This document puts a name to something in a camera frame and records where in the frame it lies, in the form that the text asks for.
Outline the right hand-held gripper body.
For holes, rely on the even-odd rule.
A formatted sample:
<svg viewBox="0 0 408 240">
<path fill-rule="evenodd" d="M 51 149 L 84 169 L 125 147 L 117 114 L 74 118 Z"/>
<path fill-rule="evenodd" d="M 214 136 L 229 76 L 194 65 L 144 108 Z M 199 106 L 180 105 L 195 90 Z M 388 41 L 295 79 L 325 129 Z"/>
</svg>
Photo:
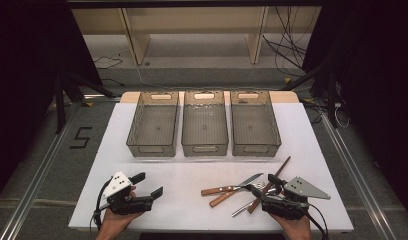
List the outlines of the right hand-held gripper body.
<svg viewBox="0 0 408 240">
<path fill-rule="evenodd" d="M 305 179 L 297 176 L 277 188 L 261 194 L 262 210 L 286 218 L 300 220 L 308 213 L 309 198 L 329 200 L 331 196 Z"/>
</svg>

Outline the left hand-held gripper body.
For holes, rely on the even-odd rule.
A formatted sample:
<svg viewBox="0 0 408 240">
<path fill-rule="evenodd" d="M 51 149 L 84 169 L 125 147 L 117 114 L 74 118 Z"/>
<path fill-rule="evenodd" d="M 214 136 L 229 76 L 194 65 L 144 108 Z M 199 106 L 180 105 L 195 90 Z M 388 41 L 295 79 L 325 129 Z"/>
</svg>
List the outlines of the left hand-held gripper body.
<svg viewBox="0 0 408 240">
<path fill-rule="evenodd" d="M 109 208 L 113 213 L 128 215 L 150 211 L 153 199 L 150 196 L 132 197 L 131 181 L 123 172 L 116 172 L 104 187 L 102 198 L 106 203 L 102 210 Z"/>
</svg>

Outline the silver metal utensil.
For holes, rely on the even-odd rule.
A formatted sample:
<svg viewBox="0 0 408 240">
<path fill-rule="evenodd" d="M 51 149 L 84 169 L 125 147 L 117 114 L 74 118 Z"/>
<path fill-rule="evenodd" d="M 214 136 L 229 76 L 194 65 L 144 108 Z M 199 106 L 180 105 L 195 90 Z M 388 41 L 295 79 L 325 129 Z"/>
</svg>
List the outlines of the silver metal utensil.
<svg viewBox="0 0 408 240">
<path fill-rule="evenodd" d="M 232 216 L 232 217 L 236 217 L 236 216 L 239 215 L 240 213 L 242 213 L 242 212 L 244 212 L 244 211 L 247 211 L 248 207 L 251 205 L 251 203 L 252 203 L 253 201 L 251 201 L 251 202 L 245 204 L 244 206 L 242 206 L 241 208 L 239 208 L 238 210 L 236 210 L 235 212 L 233 212 L 233 213 L 231 214 L 231 216 Z"/>
</svg>

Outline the wooden-handled knife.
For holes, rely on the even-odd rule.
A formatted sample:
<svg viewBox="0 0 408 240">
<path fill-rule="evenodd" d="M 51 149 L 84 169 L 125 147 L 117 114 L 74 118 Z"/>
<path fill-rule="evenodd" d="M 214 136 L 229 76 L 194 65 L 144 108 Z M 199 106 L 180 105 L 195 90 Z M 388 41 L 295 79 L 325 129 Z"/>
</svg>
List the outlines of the wooden-handled knife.
<svg viewBox="0 0 408 240">
<path fill-rule="evenodd" d="M 240 184 L 237 185 L 231 185 L 231 186 L 244 186 L 246 184 L 251 184 L 253 183 L 257 178 L 259 178 L 261 176 L 261 173 L 257 173 L 252 175 L 251 177 L 249 177 L 248 179 L 246 179 L 245 181 L 243 181 Z M 235 194 L 237 191 L 233 191 L 233 192 L 227 192 L 227 193 L 220 193 L 220 196 L 217 197 L 216 199 L 212 200 L 209 202 L 209 205 L 211 207 L 215 207 L 218 204 L 222 203 L 223 201 L 225 201 L 226 199 L 228 199 L 230 196 L 232 196 L 233 194 Z"/>
</svg>

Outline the wooden-handled fork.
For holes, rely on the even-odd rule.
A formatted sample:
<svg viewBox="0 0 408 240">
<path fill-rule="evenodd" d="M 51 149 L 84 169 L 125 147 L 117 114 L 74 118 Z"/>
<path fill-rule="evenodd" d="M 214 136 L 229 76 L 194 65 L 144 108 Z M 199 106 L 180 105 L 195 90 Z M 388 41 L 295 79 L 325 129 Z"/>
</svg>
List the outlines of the wooden-handled fork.
<svg viewBox="0 0 408 240">
<path fill-rule="evenodd" d="M 220 193 L 233 192 L 233 191 L 237 191 L 241 189 L 251 190 L 252 187 L 256 187 L 262 190 L 265 186 L 266 186 L 266 183 L 264 182 L 251 183 L 251 184 L 246 184 L 244 186 L 224 186 L 224 187 L 216 187 L 216 188 L 211 188 L 211 189 L 204 189 L 204 190 L 201 190 L 200 194 L 201 196 L 208 196 L 208 195 L 214 195 L 214 194 L 220 194 Z"/>
</svg>

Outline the grey transparent plastic bin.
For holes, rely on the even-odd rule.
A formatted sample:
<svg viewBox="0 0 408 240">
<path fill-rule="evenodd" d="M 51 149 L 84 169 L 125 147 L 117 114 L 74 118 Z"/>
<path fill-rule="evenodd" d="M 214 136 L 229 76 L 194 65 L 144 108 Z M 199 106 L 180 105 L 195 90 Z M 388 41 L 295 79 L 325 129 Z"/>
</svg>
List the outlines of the grey transparent plastic bin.
<svg viewBox="0 0 408 240">
<path fill-rule="evenodd" d="M 274 157 L 282 144 L 268 91 L 231 91 L 232 153 Z"/>
<path fill-rule="evenodd" d="M 179 94 L 141 92 L 137 101 L 126 145 L 134 157 L 173 157 Z"/>
<path fill-rule="evenodd" d="M 225 156 L 229 143 L 223 91 L 186 91 L 181 144 L 186 157 Z"/>
</svg>

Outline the person's left hand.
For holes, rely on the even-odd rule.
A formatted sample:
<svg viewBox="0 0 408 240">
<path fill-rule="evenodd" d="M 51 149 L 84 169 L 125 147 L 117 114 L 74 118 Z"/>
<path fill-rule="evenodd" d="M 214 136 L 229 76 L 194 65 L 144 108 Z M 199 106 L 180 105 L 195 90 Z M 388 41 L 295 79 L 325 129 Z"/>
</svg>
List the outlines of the person's left hand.
<svg viewBox="0 0 408 240">
<path fill-rule="evenodd" d="M 133 220 L 140 216 L 141 213 L 119 215 L 113 213 L 110 209 L 107 209 L 100 231 L 103 233 L 117 235 L 124 231 Z"/>
</svg>

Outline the person's right hand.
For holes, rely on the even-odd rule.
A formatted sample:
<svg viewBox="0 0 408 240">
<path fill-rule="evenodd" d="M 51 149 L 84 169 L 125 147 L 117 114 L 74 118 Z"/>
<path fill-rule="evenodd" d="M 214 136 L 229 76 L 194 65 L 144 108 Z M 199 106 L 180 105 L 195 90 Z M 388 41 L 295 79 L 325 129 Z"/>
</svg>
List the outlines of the person's right hand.
<svg viewBox="0 0 408 240">
<path fill-rule="evenodd" d="M 271 217 L 282 226 L 285 232 L 304 233 L 310 231 L 310 220 L 307 216 L 300 220 L 288 220 L 275 214 L 271 214 Z"/>
</svg>

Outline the white table mat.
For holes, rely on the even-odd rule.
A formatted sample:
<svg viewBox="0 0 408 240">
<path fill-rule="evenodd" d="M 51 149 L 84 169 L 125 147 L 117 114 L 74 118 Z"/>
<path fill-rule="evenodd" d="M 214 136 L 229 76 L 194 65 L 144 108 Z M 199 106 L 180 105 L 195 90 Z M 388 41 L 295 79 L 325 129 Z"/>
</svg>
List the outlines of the white table mat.
<svg viewBox="0 0 408 240">
<path fill-rule="evenodd" d="M 280 229 L 279 225 L 261 209 L 252 214 L 231 214 L 254 196 L 240 191 L 212 208 L 211 197 L 203 197 L 206 188 L 238 184 L 248 177 L 261 173 L 265 181 L 291 156 L 280 174 L 286 181 L 300 176 L 331 196 L 329 200 L 312 199 L 315 207 L 311 216 L 331 233 L 350 232 L 353 225 L 337 191 L 331 173 L 321 152 L 307 114 L 300 103 L 279 103 L 273 106 L 282 139 L 277 155 L 261 162 L 248 161 L 227 155 L 204 160 L 186 158 L 181 151 L 173 159 L 155 162 L 135 159 L 126 138 L 136 106 L 119 103 L 114 107 L 106 132 L 91 171 L 79 197 L 69 226 L 89 229 L 89 221 L 95 209 L 97 195 L 102 185 L 118 170 L 128 176 L 140 172 L 146 179 L 137 185 L 136 193 L 148 195 L 162 187 L 163 196 L 157 199 L 150 212 L 142 215 L 130 226 L 140 232 L 253 232 L 269 233 Z"/>
</svg>

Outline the black metal stand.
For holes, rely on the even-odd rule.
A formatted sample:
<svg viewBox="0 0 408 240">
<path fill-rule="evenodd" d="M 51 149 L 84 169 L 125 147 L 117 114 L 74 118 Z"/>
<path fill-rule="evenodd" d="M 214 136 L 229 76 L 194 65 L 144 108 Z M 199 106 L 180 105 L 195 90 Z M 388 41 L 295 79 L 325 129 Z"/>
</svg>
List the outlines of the black metal stand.
<svg viewBox="0 0 408 240">
<path fill-rule="evenodd" d="M 336 74 L 329 62 L 323 61 L 319 66 L 315 67 L 304 76 L 281 88 L 281 91 L 291 91 L 311 79 L 314 80 L 310 88 L 311 96 L 316 98 L 322 98 L 325 96 L 327 98 L 328 120 L 334 128 L 337 128 L 338 125 L 335 119 Z"/>
<path fill-rule="evenodd" d="M 60 73 L 54 81 L 55 103 L 57 109 L 56 133 L 60 133 L 66 123 L 63 94 L 66 94 L 72 103 L 82 103 L 85 100 L 85 95 L 80 90 L 80 85 L 86 85 L 88 88 L 109 98 L 119 97 L 119 94 L 115 94 L 79 74 L 74 72 Z"/>
</svg>

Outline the black curtain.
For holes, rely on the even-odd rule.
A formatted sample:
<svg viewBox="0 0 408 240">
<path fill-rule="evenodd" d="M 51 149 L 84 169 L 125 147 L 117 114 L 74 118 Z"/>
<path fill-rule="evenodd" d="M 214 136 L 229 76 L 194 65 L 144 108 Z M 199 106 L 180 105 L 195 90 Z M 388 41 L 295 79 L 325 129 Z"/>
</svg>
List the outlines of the black curtain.
<svg viewBox="0 0 408 240">
<path fill-rule="evenodd" d="M 351 120 L 408 212 L 408 0 L 325 0 L 304 69 L 333 53 Z"/>
<path fill-rule="evenodd" d="M 0 0 L 0 194 L 65 72 L 102 83 L 67 0 Z"/>
</svg>

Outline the beige wooden shelf unit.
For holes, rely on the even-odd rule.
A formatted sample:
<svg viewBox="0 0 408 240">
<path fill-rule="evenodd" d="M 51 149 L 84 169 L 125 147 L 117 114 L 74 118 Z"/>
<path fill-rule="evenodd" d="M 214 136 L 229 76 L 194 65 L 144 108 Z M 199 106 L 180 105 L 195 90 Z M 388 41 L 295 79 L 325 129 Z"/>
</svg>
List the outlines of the beige wooden shelf unit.
<svg viewBox="0 0 408 240">
<path fill-rule="evenodd" d="M 313 32 L 321 8 L 282 7 L 175 7 L 74 9 L 84 35 L 124 35 L 133 61 L 143 62 L 152 34 L 242 34 L 250 62 L 259 61 L 265 33 Z"/>
</svg>

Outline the aluminium floor rail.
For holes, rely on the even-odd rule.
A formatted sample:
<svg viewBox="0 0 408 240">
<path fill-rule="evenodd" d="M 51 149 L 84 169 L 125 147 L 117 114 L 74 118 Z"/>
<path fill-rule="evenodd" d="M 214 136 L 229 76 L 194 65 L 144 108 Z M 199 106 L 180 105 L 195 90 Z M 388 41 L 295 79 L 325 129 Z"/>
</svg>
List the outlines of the aluminium floor rail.
<svg viewBox="0 0 408 240">
<path fill-rule="evenodd" d="M 35 174 L 24 188 L 23 195 L 14 201 L 13 212 L 0 233 L 0 240 L 15 240 L 25 222 L 33 203 L 45 182 L 45 179 L 55 162 L 56 156 L 62 146 L 71 122 L 80 109 L 79 104 L 74 104 L 68 109 L 66 123 L 57 133 L 52 134 L 52 141 L 46 148 L 46 153 L 40 161 Z"/>
<path fill-rule="evenodd" d="M 375 195 L 370 190 L 369 185 L 355 163 L 342 136 L 339 131 L 331 125 L 326 113 L 322 114 L 322 122 L 378 235 L 382 240 L 398 240 L 392 225 L 388 221 L 387 215 L 375 199 Z"/>
</svg>

